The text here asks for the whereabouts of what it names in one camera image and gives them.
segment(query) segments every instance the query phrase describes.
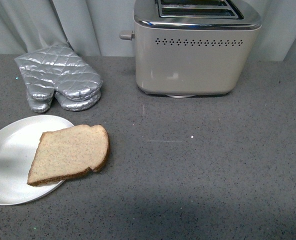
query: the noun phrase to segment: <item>countertop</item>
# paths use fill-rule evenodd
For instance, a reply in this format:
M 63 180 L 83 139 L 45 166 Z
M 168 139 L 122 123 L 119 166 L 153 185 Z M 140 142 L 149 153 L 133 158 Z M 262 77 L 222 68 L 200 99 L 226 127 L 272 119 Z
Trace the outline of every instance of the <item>countertop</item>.
M 0 55 L 0 129 L 38 115 L 15 57 Z M 175 99 L 142 92 L 134 58 L 84 60 L 100 101 L 46 114 L 103 125 L 107 165 L 0 205 L 0 239 L 296 239 L 296 64 L 247 62 L 229 94 Z

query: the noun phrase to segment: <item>bread slice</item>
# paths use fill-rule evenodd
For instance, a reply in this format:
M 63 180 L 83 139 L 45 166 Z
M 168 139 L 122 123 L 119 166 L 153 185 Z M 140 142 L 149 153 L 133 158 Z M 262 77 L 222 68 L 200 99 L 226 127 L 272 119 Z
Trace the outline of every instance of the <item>bread slice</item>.
M 108 133 L 101 125 L 77 125 L 44 132 L 27 184 L 39 186 L 98 172 L 105 165 L 109 150 Z

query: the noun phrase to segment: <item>white curtain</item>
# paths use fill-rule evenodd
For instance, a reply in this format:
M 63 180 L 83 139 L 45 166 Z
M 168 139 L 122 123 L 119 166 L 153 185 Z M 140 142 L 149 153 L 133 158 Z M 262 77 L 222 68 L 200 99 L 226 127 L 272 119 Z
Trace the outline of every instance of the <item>white curtain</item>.
M 249 58 L 296 63 L 296 0 L 245 0 L 262 16 Z M 83 56 L 134 56 L 135 0 L 0 0 L 0 54 L 69 42 Z

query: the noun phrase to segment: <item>silver toaster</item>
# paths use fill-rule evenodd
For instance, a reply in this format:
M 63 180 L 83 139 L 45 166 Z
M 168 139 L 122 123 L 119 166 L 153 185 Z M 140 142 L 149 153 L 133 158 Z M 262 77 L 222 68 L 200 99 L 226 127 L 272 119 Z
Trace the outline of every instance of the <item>silver toaster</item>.
M 133 19 L 137 85 L 178 98 L 230 92 L 261 28 L 243 0 L 136 0 Z

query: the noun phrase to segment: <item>plate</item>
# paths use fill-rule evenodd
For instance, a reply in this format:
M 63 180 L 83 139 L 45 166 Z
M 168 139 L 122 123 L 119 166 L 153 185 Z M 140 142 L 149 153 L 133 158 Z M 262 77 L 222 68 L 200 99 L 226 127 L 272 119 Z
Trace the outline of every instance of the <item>plate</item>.
M 21 119 L 0 130 L 0 205 L 31 202 L 49 194 L 64 182 L 38 187 L 27 185 L 42 133 L 73 126 L 59 116 L 38 115 Z

